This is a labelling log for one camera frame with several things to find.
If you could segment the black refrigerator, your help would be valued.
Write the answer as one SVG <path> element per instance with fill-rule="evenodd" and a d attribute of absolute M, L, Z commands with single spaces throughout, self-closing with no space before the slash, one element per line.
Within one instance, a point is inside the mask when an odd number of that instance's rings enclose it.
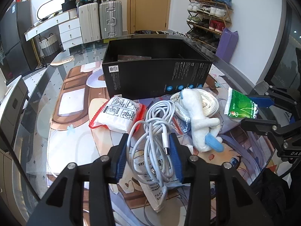
<path fill-rule="evenodd" d="M 38 61 L 25 33 L 32 26 L 30 2 L 18 2 L 1 19 L 1 40 L 5 59 L 14 77 L 33 71 Z"/>

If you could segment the white medicine sachet bag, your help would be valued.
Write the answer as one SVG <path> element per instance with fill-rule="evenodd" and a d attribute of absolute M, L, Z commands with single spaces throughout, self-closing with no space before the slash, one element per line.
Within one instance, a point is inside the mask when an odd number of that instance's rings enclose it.
<path fill-rule="evenodd" d="M 130 209 L 137 209 L 147 205 L 151 206 L 154 211 L 159 212 L 163 209 L 167 199 L 179 195 L 176 189 L 183 186 L 183 184 L 175 176 L 162 187 L 159 183 L 155 183 L 147 173 L 142 155 L 134 159 L 134 168 L 144 173 L 144 175 L 139 177 L 151 182 L 151 184 L 144 184 L 135 179 L 132 169 L 126 165 L 123 177 L 119 180 L 117 186 L 113 187 L 115 193 L 121 192 Z"/>

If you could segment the oval mirror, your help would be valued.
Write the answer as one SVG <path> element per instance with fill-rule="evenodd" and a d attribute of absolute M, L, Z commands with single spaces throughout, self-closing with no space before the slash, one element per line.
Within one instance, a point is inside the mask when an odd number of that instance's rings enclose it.
<path fill-rule="evenodd" d="M 50 0 L 42 4 L 36 11 L 36 18 L 38 21 L 48 17 L 56 12 L 62 11 L 62 4 L 65 0 Z"/>

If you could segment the silver suitcase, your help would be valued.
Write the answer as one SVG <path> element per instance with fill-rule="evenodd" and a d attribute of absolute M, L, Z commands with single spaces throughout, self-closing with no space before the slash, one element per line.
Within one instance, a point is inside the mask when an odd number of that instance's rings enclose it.
<path fill-rule="evenodd" d="M 100 30 L 103 39 L 122 36 L 122 2 L 107 1 L 99 5 Z"/>

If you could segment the woven laundry basket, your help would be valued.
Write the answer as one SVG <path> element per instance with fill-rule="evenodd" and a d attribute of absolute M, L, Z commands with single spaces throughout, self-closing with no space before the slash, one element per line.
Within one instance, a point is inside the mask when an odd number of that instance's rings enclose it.
<path fill-rule="evenodd" d="M 48 57 L 55 53 L 61 52 L 61 47 L 57 35 L 53 33 L 50 33 L 48 37 L 39 37 L 39 46 L 43 52 L 44 57 Z"/>

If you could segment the white suitcase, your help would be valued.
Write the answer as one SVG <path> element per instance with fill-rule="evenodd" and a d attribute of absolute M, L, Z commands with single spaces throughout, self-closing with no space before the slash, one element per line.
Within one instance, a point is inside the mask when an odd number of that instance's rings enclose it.
<path fill-rule="evenodd" d="M 83 43 L 99 41 L 101 39 L 98 3 L 79 6 L 79 21 Z"/>

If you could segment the black handbag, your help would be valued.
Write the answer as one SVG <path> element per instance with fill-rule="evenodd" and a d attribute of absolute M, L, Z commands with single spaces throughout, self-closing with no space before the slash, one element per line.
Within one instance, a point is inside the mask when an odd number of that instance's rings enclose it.
<path fill-rule="evenodd" d="M 76 8 L 76 1 L 75 0 L 65 0 L 65 2 L 62 4 L 62 11 L 68 11 L 71 9 Z"/>

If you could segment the cream shoelace bag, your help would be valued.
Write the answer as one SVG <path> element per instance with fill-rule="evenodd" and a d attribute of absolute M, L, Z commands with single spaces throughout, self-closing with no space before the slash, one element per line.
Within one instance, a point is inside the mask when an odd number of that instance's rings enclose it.
<path fill-rule="evenodd" d="M 218 112 L 217 98 L 203 89 L 183 89 L 173 94 L 170 100 L 174 102 L 176 116 L 186 122 L 190 122 L 192 114 L 202 112 L 205 118 L 211 118 Z"/>

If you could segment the wooden door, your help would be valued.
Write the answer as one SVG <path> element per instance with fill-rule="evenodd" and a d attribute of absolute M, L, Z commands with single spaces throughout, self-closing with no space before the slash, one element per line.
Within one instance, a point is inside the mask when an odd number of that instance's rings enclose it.
<path fill-rule="evenodd" d="M 127 0 L 127 30 L 165 31 L 168 29 L 171 0 Z"/>

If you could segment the wooden shoe rack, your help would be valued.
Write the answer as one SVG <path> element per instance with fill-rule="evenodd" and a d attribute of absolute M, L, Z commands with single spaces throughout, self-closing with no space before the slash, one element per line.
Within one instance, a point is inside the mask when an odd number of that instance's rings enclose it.
<path fill-rule="evenodd" d="M 232 0 L 188 0 L 186 36 L 209 51 L 217 51 L 220 38 L 232 24 Z"/>

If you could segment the red white tissue pack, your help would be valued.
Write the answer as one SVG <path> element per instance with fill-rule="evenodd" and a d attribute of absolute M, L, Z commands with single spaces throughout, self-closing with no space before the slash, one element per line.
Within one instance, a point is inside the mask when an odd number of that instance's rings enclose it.
<path fill-rule="evenodd" d="M 129 134 L 134 124 L 143 119 L 145 112 L 144 104 L 115 96 L 98 109 L 89 127 L 91 129 L 104 127 L 110 131 Z"/>

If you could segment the white dresser desk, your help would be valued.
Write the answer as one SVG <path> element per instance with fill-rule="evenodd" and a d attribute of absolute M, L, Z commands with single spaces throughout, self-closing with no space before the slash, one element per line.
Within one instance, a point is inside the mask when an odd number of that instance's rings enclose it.
<path fill-rule="evenodd" d="M 25 39 L 29 41 L 52 27 L 58 27 L 59 38 L 64 50 L 83 44 L 80 21 L 76 9 L 59 13 L 37 26 L 28 29 L 28 31 L 24 33 Z"/>

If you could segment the green tissue pack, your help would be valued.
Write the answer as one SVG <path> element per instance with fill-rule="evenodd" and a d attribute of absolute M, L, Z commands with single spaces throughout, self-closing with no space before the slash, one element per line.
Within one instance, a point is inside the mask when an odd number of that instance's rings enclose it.
<path fill-rule="evenodd" d="M 246 95 L 228 88 L 228 99 L 224 114 L 230 118 L 257 118 L 258 105 Z"/>

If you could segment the purple bag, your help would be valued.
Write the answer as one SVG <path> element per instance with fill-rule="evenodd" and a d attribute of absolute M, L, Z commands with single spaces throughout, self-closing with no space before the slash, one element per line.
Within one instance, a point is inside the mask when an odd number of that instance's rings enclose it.
<path fill-rule="evenodd" d="M 224 62 L 229 63 L 239 39 L 238 31 L 223 30 L 215 55 Z"/>

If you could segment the white plush toy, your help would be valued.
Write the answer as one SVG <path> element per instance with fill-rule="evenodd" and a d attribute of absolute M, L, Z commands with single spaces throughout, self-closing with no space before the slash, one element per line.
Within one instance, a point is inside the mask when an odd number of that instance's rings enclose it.
<path fill-rule="evenodd" d="M 221 128 L 218 118 L 205 118 L 200 112 L 191 115 L 190 123 L 193 145 L 199 152 L 223 152 L 222 138 L 218 136 Z"/>

